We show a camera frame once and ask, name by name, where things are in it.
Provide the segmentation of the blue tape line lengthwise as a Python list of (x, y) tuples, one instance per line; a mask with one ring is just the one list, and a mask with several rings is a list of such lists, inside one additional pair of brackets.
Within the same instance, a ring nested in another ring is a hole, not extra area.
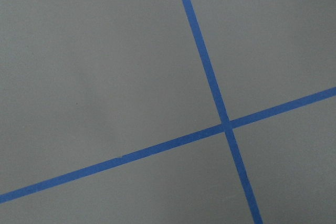
[(249, 181), (246, 167), (245, 167), (243, 158), (241, 156), (237, 140), (235, 138), (233, 127), (231, 125), (229, 116), (226, 111), (225, 103), (222, 98), (222, 94), (219, 89), (219, 86), (218, 86), (218, 82), (215, 76), (212, 62), (208, 55), (207, 47), (205, 45), (202, 31), (200, 29), (200, 26), (199, 26), (199, 23), (198, 23), (196, 14), (195, 14), (192, 0), (182, 0), (182, 3), (184, 6), (186, 17), (188, 19), (188, 23), (190, 25), (199, 56), (201, 58), (201, 62), (202, 62), (202, 65), (205, 71), (207, 82), (208, 82), (209, 88), (212, 93), (212, 97), (213, 97), (213, 100), (216, 106), (216, 110), (220, 118), (221, 126), (223, 128), (223, 132), (227, 139), (230, 153), (232, 155), (232, 158), (233, 158), (233, 161), (234, 161), (234, 164), (235, 164), (238, 176), (239, 176), (239, 180), (243, 188), (245, 198), (248, 203), (248, 207), (249, 207), (253, 222), (263, 223), (263, 219), (259, 211), (257, 200), (255, 198), (253, 188)]

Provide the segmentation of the blue tape line crosswise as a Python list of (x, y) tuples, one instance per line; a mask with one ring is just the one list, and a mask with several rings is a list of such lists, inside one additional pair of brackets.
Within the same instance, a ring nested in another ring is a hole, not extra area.
[[(282, 114), (309, 104), (313, 104), (318, 101), (322, 101), (324, 99), (328, 99), (335, 96), (335, 87), (323, 90), (303, 98), (295, 99), (290, 102), (286, 102), (272, 108), (268, 108), (250, 115), (246, 115), (237, 119), (232, 120), (231, 126), (236, 129), (248, 124), (252, 124), (257, 121), (261, 121), (266, 118), (270, 118), (272, 116)], [(180, 147), (182, 145), (192, 143), (206, 137), (210, 137), (213, 135), (217, 135), (219, 133), (223, 133), (223, 129), (220, 125), (212, 126), (198, 132), (194, 132), (185, 136), (181, 136), (157, 145), (153, 145), (142, 150), (138, 150), (121, 157), (116, 157), (102, 163), (94, 164), (67, 174), (63, 174), (61, 176), (57, 176), (33, 185), (29, 185), (17, 190), (13, 190), (1, 195), (1, 203), (5, 203), (11, 200), (15, 200), (21, 197), (25, 197), (46, 189), (50, 189), (62, 184), (66, 184), (72, 182), (74, 180), (78, 180), (87, 176), (91, 176), (96, 173), (103, 172), (105, 170), (109, 170), (130, 162), (137, 161), (139, 159), (152, 156), (154, 154), (158, 154), (161, 152), (165, 152), (171, 150), (176, 147)]]

